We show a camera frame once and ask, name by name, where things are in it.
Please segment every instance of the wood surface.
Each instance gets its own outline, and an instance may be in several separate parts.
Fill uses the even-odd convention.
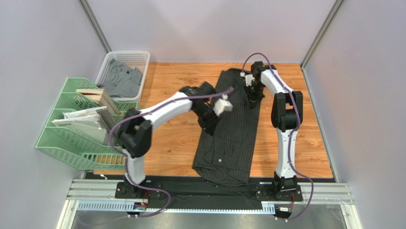
[[[242,63],[150,63],[141,108],[169,98],[181,87],[215,86],[222,70],[241,68]],[[333,177],[319,132],[305,81],[297,63],[276,63],[280,76],[304,96],[304,119],[296,140],[296,168],[310,177]],[[278,159],[278,139],[271,123],[273,96],[264,90],[251,177],[273,177]],[[154,131],[152,146],[145,155],[145,173],[160,176],[198,176],[192,169],[201,128],[193,112],[177,116]],[[123,171],[95,170],[95,174],[124,174]]]

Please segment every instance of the white wall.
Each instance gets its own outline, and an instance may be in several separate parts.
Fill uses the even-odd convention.
[[[404,228],[406,2],[348,0],[306,73],[365,229]]]
[[[56,228],[78,171],[35,150],[66,77],[105,53],[75,0],[0,3],[0,228]]]
[[[159,62],[300,62],[334,0],[89,0],[113,50]]]

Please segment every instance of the green basket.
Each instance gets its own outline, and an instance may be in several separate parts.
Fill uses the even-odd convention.
[[[84,95],[75,93],[78,88],[98,87],[86,78],[68,78],[36,148],[77,169],[124,170],[124,157],[111,147],[102,146],[68,128],[55,127],[51,123],[54,119],[63,119],[64,112],[98,107]],[[128,109],[133,107],[139,109],[137,102],[115,101],[115,103],[123,114],[113,115],[116,123],[124,118]]]

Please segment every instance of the wooden table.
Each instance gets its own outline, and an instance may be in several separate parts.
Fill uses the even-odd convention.
[[[280,76],[304,96],[304,119],[296,140],[296,168],[310,177],[333,177],[315,114],[297,63],[275,64]],[[153,106],[176,93],[181,87],[199,86],[203,81],[215,86],[222,70],[241,68],[242,63],[150,63],[141,108]],[[276,131],[271,123],[273,96],[264,90],[251,177],[273,177],[278,158]],[[145,173],[160,176],[198,176],[192,169],[201,128],[197,116],[188,112],[177,116],[154,131],[152,146],[145,155]],[[124,174],[123,171],[95,170],[95,174]]]

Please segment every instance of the pinstriped garment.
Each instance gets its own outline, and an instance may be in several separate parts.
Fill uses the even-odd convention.
[[[193,161],[193,169],[201,177],[225,186],[247,185],[250,176],[260,103],[249,108],[244,85],[239,71],[222,71],[216,91],[234,88],[228,98],[233,111],[222,114],[214,136],[202,131]]]

